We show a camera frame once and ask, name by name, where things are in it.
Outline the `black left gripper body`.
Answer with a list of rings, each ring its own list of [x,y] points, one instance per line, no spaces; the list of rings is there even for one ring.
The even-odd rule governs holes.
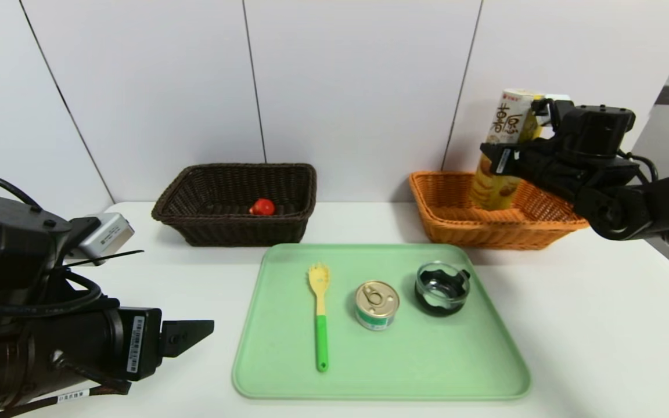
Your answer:
[[[127,394],[162,363],[159,308],[82,306],[39,319],[39,394],[80,383]]]

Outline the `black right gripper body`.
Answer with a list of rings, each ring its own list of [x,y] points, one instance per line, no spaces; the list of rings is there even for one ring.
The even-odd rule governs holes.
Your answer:
[[[541,143],[490,143],[489,160],[490,170],[494,175],[512,176],[526,182],[539,183],[551,163],[551,154],[549,148]]]

